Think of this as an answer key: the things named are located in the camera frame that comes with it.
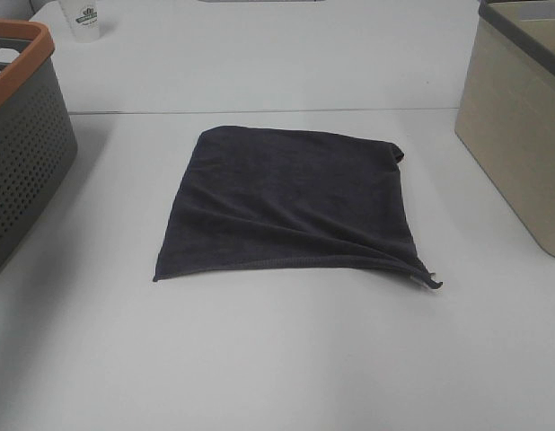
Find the beige bin grey rim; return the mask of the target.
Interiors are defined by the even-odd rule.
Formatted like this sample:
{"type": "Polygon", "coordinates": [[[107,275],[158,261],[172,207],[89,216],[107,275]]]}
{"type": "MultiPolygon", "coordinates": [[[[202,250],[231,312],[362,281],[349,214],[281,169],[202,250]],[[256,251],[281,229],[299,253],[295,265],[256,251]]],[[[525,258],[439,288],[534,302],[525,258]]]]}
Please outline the beige bin grey rim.
{"type": "Polygon", "coordinates": [[[555,258],[555,1],[483,1],[454,131],[555,258]]]}

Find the grey perforated basket orange rim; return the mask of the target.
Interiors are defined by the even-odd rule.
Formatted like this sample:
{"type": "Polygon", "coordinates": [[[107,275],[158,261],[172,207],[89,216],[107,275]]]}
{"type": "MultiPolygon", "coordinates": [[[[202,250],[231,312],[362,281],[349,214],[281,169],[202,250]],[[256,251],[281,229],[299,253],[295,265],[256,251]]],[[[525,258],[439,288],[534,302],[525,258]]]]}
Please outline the grey perforated basket orange rim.
{"type": "Polygon", "coordinates": [[[0,271],[56,194],[77,154],[75,132],[51,60],[49,29],[0,19],[0,271]]]}

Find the dark grey towel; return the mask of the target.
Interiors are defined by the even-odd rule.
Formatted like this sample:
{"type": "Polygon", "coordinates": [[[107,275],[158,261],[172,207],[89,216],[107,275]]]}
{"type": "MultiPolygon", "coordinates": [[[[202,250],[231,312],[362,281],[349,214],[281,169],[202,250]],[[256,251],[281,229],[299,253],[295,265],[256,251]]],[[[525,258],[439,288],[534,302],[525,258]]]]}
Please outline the dark grey towel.
{"type": "Polygon", "coordinates": [[[154,279],[208,271],[356,268],[438,289],[418,256],[394,143],[220,126],[200,134],[154,279]]]}

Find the white paper cup green logo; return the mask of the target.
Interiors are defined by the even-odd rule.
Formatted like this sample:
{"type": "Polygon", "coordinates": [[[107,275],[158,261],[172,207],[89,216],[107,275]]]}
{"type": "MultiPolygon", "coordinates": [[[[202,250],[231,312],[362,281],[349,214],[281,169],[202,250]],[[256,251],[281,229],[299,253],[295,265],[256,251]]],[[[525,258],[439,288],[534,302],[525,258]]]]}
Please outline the white paper cup green logo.
{"type": "Polygon", "coordinates": [[[98,8],[94,0],[59,0],[58,3],[76,41],[88,43],[100,37],[98,8]]]}

